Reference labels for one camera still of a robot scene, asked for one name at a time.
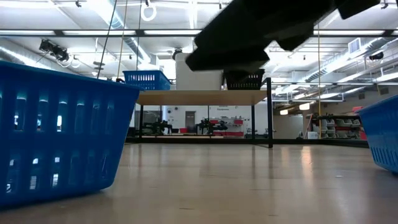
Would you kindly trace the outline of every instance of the table top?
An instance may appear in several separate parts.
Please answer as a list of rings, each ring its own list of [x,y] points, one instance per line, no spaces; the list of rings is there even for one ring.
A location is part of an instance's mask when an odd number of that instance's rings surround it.
[[[264,90],[149,90],[140,93],[140,105],[256,105],[267,96]]]

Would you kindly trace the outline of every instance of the black basket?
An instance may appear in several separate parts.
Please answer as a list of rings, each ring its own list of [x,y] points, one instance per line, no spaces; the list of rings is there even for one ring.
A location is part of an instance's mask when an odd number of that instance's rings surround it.
[[[260,90],[264,69],[259,69],[253,74],[244,71],[224,72],[228,90]]]

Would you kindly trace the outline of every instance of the plastic basket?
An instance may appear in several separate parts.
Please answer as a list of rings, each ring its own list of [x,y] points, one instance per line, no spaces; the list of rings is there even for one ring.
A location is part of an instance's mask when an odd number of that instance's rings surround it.
[[[139,88],[0,62],[0,206],[112,185]]]
[[[398,172],[398,95],[358,111],[374,162]]]
[[[139,86],[145,90],[170,90],[170,81],[162,71],[124,71],[126,83]]]

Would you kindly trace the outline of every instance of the shelving unit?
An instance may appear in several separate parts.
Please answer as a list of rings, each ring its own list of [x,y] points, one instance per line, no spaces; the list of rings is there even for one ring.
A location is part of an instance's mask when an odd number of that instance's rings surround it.
[[[312,129],[319,132],[319,120],[322,124],[322,139],[362,139],[361,119],[358,115],[308,115],[311,119]]]

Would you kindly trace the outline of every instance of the white box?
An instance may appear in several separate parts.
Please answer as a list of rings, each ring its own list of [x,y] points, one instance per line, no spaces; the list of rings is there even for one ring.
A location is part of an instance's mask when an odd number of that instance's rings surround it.
[[[177,90],[220,90],[221,70],[193,72],[185,63],[189,54],[179,53],[175,56],[175,75]]]

